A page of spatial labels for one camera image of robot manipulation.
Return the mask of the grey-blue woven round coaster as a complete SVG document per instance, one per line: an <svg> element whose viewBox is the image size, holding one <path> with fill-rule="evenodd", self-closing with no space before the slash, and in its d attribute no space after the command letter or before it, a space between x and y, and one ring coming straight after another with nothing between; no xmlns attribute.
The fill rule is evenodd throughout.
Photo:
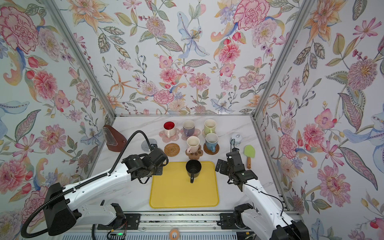
<svg viewBox="0 0 384 240"><path fill-rule="evenodd" d="M149 139L149 145L147 143L147 141L143 141L142 144L141 144L141 148L144 152L150 152L151 151L151 148L150 148L150 145L157 145L157 141L155 139Z"/></svg>

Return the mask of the dark brown round coaster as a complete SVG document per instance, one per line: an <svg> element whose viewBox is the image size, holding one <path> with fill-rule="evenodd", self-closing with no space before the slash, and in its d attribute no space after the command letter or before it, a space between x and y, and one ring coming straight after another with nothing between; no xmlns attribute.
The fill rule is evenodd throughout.
<svg viewBox="0 0 384 240"><path fill-rule="evenodd" d="M216 155L220 150L220 146L218 142L215 143L210 143L210 142L205 142L204 144L204 151L208 155Z"/></svg>

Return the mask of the tan rattan round coaster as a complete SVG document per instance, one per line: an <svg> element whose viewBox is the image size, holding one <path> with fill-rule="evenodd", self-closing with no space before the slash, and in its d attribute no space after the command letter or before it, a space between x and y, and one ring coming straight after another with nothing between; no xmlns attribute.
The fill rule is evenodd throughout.
<svg viewBox="0 0 384 240"><path fill-rule="evenodd" d="M168 157L175 157L180 153L180 146L176 143L167 144L164 152Z"/></svg>

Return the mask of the white mug blue handle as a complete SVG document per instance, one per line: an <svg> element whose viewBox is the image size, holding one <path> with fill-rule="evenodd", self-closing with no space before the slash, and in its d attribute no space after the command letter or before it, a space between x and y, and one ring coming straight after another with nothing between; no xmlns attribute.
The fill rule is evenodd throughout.
<svg viewBox="0 0 384 240"><path fill-rule="evenodd" d="M206 149L213 154L216 153L218 150L218 147L217 147L218 141L219 141L219 137L217 134L215 133L207 134L206 143L205 143Z"/></svg>

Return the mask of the brown paw print coaster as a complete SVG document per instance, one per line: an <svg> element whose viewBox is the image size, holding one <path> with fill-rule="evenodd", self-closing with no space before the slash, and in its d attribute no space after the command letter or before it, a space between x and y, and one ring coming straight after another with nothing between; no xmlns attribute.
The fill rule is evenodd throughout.
<svg viewBox="0 0 384 240"><path fill-rule="evenodd" d="M198 151L195 152L195 153L188 153L188 152L186 151L186 155L188 156L188 158L189 158L190 160L199 160L199 158L200 158L201 156L203 156L203 154L204 154L204 151L202 151L201 149L198 149Z"/></svg>

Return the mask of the black mug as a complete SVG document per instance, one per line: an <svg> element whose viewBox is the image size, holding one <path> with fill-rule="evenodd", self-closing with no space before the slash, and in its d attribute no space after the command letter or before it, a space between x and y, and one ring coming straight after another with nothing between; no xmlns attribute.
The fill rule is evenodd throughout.
<svg viewBox="0 0 384 240"><path fill-rule="evenodd" d="M198 160L189 160L186 163L186 171L190 177L190 183L193 184L202 170L202 164Z"/></svg>

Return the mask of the white mug pink handle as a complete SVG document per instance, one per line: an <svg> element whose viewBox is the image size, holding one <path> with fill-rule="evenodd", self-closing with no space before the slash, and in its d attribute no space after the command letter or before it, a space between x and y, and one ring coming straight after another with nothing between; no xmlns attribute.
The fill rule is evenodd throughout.
<svg viewBox="0 0 384 240"><path fill-rule="evenodd" d="M200 139L196 136L191 136L187 139L187 152L188 153L195 153L200 148Z"/></svg>

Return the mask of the red inside white mug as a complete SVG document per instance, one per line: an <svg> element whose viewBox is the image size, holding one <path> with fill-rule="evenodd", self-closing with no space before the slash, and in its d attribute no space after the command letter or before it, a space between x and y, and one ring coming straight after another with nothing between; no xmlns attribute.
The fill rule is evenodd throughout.
<svg viewBox="0 0 384 240"><path fill-rule="evenodd" d="M167 138L171 138L176 134L176 124L172 121L164 123L164 133Z"/></svg>

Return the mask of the light green mug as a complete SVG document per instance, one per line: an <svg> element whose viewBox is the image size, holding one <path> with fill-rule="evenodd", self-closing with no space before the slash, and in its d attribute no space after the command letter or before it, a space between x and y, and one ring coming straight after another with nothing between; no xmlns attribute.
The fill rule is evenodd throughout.
<svg viewBox="0 0 384 240"><path fill-rule="evenodd" d="M210 134L216 133L216 126L217 126L217 123L213 119L208 119L208 120L205 120L204 122L204 130L210 130L211 131Z"/></svg>

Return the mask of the white mug purple handle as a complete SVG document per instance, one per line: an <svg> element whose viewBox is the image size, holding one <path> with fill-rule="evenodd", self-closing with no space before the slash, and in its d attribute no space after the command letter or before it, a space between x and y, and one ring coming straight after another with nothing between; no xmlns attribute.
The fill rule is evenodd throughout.
<svg viewBox="0 0 384 240"><path fill-rule="evenodd" d="M192 120L186 120L183 123L184 135L189 138L195 133L195 123Z"/></svg>

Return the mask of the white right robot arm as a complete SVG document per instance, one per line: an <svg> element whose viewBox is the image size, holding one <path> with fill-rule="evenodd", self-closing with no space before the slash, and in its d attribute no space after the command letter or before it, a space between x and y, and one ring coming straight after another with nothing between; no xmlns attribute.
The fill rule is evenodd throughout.
<svg viewBox="0 0 384 240"><path fill-rule="evenodd" d="M227 159L218 160L215 171L228 176L251 203L238 205L229 214L220 214L222 229L251 230L261 240L308 240L310 234L302 221L295 221L284 212L279 198L268 194L257 175L243 164L239 149L232 148Z"/></svg>

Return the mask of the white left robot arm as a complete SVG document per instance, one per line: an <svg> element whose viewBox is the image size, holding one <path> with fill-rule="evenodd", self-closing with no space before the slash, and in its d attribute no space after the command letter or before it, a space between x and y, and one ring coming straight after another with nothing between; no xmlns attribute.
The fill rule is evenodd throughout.
<svg viewBox="0 0 384 240"><path fill-rule="evenodd" d="M103 172L95 180L86 179L67 187L58 185L47 194L47 199L57 197L44 208L49 236L57 236L81 225L103 225L118 229L126 223L126 216L118 203L107 203L108 193L122 184L161 175L169 162L159 148L149 154L130 155L114 169Z"/></svg>

